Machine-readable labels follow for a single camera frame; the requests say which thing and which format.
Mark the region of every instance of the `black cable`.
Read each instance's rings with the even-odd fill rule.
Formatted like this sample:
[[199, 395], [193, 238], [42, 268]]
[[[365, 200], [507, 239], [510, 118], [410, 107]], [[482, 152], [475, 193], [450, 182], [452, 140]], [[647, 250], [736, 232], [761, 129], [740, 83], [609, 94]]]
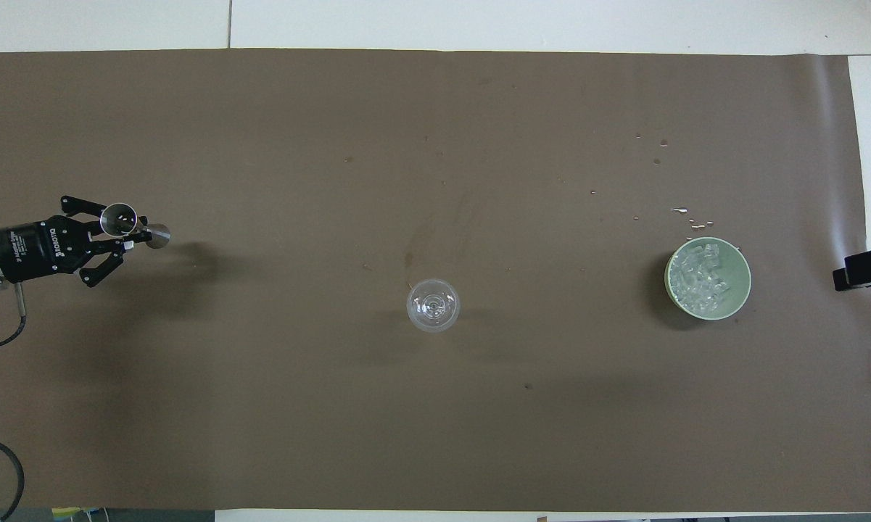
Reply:
[[7, 512], [0, 517], [1, 520], [6, 520], [10, 518], [10, 515], [13, 515], [17, 506], [20, 505], [20, 499], [23, 498], [23, 488], [26, 486], [26, 476], [23, 475], [23, 465], [20, 462], [20, 459], [17, 459], [17, 454], [13, 453], [13, 449], [7, 448], [3, 442], [0, 442], [0, 450], [10, 459], [10, 462], [13, 463], [13, 467], [17, 470], [17, 494], [13, 496], [13, 503], [11, 503]]
[[14, 331], [13, 335], [10, 335], [9, 337], [7, 337], [7, 339], [0, 341], [0, 347], [4, 346], [4, 344], [7, 344], [7, 343], [9, 343], [9, 341], [13, 341], [15, 338], [20, 336], [20, 334], [23, 333], [23, 328], [26, 328], [26, 316], [20, 316], [20, 327], [17, 328], [16, 331]]

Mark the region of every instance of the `green bowl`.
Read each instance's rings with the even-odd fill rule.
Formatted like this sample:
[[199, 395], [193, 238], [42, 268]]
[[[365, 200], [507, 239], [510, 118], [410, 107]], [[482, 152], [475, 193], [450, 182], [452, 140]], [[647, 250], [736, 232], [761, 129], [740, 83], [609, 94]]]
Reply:
[[[728, 290], [723, 294], [724, 299], [722, 304], [716, 310], [707, 312], [705, 315], [700, 315], [682, 307], [680, 301], [677, 300], [677, 295], [671, 290], [670, 267], [676, 263], [677, 255], [680, 252], [703, 247], [703, 245], [707, 244], [719, 245], [719, 260], [722, 262], [722, 265], [716, 268], [716, 274], [728, 283]], [[680, 248], [671, 255], [670, 261], [667, 262], [667, 267], [664, 268], [664, 287], [667, 288], [667, 294], [670, 295], [671, 301], [674, 301], [674, 304], [687, 312], [687, 314], [695, 318], [701, 318], [701, 320], [720, 320], [720, 318], [730, 317], [735, 312], [741, 310], [744, 302], [748, 300], [748, 295], [751, 294], [751, 269], [748, 267], [748, 262], [744, 259], [744, 255], [741, 255], [741, 252], [730, 242], [718, 238], [696, 238], [680, 245]]]

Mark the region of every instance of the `clear glass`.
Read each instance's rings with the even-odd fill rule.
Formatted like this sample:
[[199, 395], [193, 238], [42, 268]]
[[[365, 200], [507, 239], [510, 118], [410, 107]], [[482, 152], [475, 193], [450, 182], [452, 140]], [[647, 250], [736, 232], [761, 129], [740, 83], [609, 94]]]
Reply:
[[406, 314], [416, 328], [435, 334], [455, 324], [461, 314], [461, 301], [447, 281], [419, 281], [406, 298]]

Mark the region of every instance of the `white table surface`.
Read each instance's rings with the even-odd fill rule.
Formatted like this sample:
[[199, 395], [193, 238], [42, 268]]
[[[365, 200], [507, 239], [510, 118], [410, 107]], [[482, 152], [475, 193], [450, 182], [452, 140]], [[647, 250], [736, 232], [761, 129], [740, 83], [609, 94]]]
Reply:
[[[0, 0], [0, 52], [227, 46], [852, 55], [871, 249], [871, 56], [862, 56], [871, 55], [871, 0]], [[558, 521], [740, 513], [230, 510], [216, 519], [518, 522], [539, 515]]]

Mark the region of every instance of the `bowl of ice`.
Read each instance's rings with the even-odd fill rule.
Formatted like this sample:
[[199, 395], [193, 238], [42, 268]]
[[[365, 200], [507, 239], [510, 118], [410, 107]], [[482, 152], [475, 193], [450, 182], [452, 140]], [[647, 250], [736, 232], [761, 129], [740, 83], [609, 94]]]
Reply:
[[751, 294], [751, 269], [741, 251], [718, 238], [696, 238], [674, 252], [664, 270], [667, 294], [701, 320], [720, 320], [741, 310]]

